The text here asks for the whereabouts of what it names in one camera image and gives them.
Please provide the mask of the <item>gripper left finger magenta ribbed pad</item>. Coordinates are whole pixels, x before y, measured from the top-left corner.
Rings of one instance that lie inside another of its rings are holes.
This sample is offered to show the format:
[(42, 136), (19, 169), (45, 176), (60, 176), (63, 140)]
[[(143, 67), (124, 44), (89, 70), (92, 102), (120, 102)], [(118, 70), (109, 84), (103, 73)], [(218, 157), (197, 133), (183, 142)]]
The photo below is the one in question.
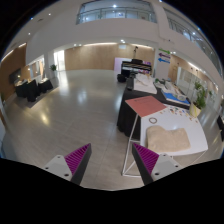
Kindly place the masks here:
[(56, 155), (43, 169), (79, 185), (83, 179), (91, 154), (91, 144), (88, 143), (66, 156)]

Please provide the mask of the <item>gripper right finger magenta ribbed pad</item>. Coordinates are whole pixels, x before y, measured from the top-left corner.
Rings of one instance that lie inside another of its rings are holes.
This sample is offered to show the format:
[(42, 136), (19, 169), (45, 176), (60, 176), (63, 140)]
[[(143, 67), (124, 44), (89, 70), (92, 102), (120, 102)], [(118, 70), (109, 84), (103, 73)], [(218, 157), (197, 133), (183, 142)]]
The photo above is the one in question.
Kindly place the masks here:
[(182, 166), (166, 153), (157, 154), (137, 143), (132, 144), (132, 154), (145, 185), (182, 169)]

